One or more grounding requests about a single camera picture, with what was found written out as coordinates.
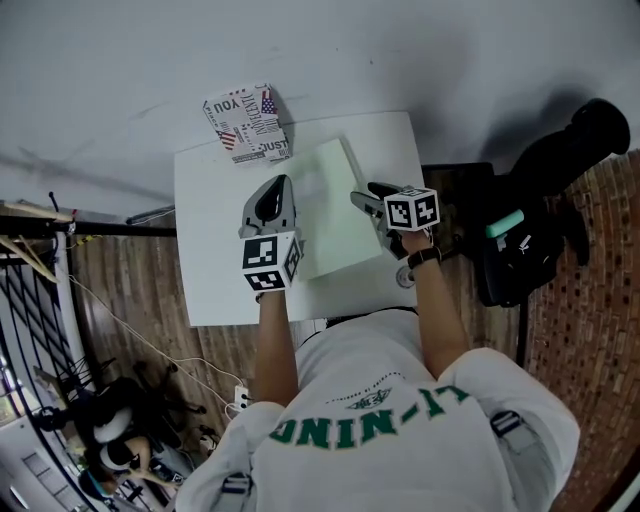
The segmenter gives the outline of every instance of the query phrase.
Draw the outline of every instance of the sheet of paper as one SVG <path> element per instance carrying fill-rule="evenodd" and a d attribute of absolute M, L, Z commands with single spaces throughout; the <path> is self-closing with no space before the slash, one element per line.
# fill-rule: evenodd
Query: sheet of paper
<path fill-rule="evenodd" d="M 269 84 L 229 91 L 205 101 L 202 108 L 233 163 L 289 157 Z"/>
<path fill-rule="evenodd" d="M 297 279 L 329 274 L 382 254 L 373 223 L 351 204 L 357 182 L 339 139 L 273 168 L 293 184 L 297 219 L 307 243 Z"/>

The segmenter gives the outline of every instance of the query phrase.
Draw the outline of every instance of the american flag print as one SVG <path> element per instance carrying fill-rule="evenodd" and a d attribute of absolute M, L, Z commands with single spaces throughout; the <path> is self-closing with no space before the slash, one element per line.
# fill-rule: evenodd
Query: american flag print
<path fill-rule="evenodd" d="M 262 113 L 273 115 L 278 114 L 276 104 L 273 102 L 273 98 L 271 97 L 271 89 L 262 91 Z"/>
<path fill-rule="evenodd" d="M 222 145 L 228 149 L 229 151 L 233 150 L 233 146 L 236 144 L 236 136 L 233 133 L 227 132 L 218 132 L 218 137 L 220 137 L 220 142 Z"/>

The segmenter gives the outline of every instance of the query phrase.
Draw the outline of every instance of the power outlet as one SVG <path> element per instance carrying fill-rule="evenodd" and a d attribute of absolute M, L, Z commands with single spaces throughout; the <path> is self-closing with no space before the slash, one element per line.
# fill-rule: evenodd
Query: power outlet
<path fill-rule="evenodd" d="M 238 410 L 249 407 L 249 390 L 243 386 L 236 386 L 236 396 L 234 400 Z"/>

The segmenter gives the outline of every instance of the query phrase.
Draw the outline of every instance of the white cube with black markers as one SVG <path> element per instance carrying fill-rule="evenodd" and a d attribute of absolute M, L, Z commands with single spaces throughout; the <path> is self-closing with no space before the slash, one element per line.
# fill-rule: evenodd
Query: white cube with black markers
<path fill-rule="evenodd" d="M 440 222 L 438 193 L 430 188 L 407 188 L 384 198 L 389 228 L 420 231 Z"/>
<path fill-rule="evenodd" d="M 302 258 L 295 231 L 245 238 L 242 273 L 256 292 L 275 292 L 291 287 Z"/>

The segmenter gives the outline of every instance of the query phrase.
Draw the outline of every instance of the hand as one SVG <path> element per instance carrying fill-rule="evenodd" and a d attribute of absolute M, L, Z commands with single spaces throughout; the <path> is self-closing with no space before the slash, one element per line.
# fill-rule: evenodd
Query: hand
<path fill-rule="evenodd" d="M 402 233 L 402 247 L 409 253 L 409 256 L 432 247 L 429 237 L 424 231 L 405 231 Z"/>

